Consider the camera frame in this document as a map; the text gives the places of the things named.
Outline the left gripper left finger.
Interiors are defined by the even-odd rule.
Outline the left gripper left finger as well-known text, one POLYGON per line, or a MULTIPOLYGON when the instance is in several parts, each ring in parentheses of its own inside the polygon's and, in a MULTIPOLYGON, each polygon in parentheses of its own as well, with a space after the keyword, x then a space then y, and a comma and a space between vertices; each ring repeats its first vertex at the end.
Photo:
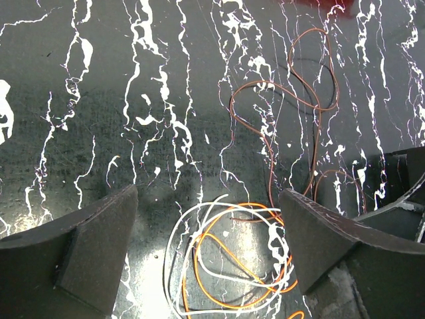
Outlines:
POLYGON ((2 318, 110 318, 137 188, 1 239, 2 318))

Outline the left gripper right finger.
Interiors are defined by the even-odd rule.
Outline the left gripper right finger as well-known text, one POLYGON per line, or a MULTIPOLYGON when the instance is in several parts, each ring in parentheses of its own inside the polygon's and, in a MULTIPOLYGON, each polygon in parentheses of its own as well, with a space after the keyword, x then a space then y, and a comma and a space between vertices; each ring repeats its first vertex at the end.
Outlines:
POLYGON ((285 238, 313 318, 423 318, 424 244, 280 193, 285 238))

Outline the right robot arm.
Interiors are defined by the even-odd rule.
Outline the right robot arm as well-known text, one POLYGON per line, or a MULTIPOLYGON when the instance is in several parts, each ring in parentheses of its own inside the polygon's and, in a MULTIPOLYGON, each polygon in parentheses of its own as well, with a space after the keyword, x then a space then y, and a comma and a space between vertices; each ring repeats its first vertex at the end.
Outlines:
POLYGON ((355 220, 396 237, 424 243, 424 147, 384 155, 386 197, 355 220))

